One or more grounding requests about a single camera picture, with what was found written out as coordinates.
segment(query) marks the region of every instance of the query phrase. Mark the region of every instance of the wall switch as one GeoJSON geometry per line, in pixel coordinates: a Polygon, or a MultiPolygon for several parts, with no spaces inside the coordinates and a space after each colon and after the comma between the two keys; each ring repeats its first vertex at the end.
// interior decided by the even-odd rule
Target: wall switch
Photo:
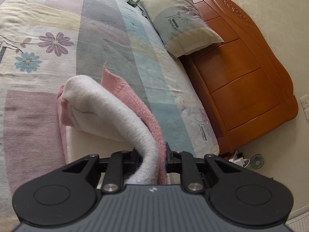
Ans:
{"type": "Polygon", "coordinates": [[[307,122],[309,122],[309,108],[305,109],[304,112],[306,115],[307,122]]]}
{"type": "Polygon", "coordinates": [[[309,97],[308,97],[308,94],[306,94],[305,96],[302,96],[299,100],[300,100],[300,103],[302,103],[302,108],[304,110],[309,108],[309,97]]]}

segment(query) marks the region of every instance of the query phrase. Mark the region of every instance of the bedspread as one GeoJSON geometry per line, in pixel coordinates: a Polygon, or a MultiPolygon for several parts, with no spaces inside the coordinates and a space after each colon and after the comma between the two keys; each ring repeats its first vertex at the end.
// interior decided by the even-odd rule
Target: bedspread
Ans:
{"type": "Polygon", "coordinates": [[[72,76],[123,77],[158,120],[172,150],[219,153],[179,61],[127,0],[0,0],[0,231],[18,220],[21,184],[65,164],[57,92],[72,76]]]}

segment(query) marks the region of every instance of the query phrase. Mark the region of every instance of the flower pattern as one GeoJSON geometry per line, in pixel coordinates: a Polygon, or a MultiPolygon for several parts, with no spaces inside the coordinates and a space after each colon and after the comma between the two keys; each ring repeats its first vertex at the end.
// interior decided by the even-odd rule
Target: flower pattern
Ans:
{"type": "Polygon", "coordinates": [[[190,21],[190,18],[188,18],[188,17],[182,17],[182,18],[180,18],[180,20],[181,20],[182,22],[189,22],[189,21],[190,21]]]}
{"type": "Polygon", "coordinates": [[[47,32],[45,36],[40,36],[40,40],[43,42],[38,43],[38,46],[44,48],[47,47],[46,52],[51,53],[55,51],[57,56],[61,56],[61,54],[68,54],[68,50],[64,48],[64,46],[73,46],[74,43],[70,42],[69,37],[65,37],[63,33],[59,32],[56,37],[50,32],[47,32]]]}
{"type": "Polygon", "coordinates": [[[191,16],[199,16],[199,12],[193,8],[193,7],[181,7],[181,10],[186,12],[186,13],[189,13],[189,15],[191,16]]]}
{"type": "Polygon", "coordinates": [[[32,71],[36,71],[38,67],[40,67],[40,63],[42,61],[38,60],[40,57],[38,55],[34,55],[33,52],[28,54],[28,52],[21,53],[21,57],[17,56],[16,60],[19,62],[16,62],[14,65],[17,69],[20,69],[20,71],[27,71],[28,73],[31,73],[32,71]]]}

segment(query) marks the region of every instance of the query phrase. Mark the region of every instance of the metal bolt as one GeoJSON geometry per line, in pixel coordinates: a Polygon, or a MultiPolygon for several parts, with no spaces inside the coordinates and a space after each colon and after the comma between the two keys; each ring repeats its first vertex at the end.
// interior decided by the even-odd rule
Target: metal bolt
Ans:
{"type": "Polygon", "coordinates": [[[107,192],[115,192],[118,189],[116,184],[110,183],[103,186],[103,189],[107,192]]]}
{"type": "Polygon", "coordinates": [[[203,186],[200,183],[190,183],[188,189],[191,191],[200,191],[203,189],[203,186]]]}

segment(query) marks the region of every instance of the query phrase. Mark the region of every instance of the wooden headboard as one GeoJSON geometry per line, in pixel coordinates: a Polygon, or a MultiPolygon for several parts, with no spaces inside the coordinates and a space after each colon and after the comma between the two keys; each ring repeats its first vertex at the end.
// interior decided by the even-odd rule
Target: wooden headboard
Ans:
{"type": "Polygon", "coordinates": [[[231,0],[193,0],[224,40],[180,57],[214,130],[220,154],[296,117],[292,80],[254,21],[231,0]]]}

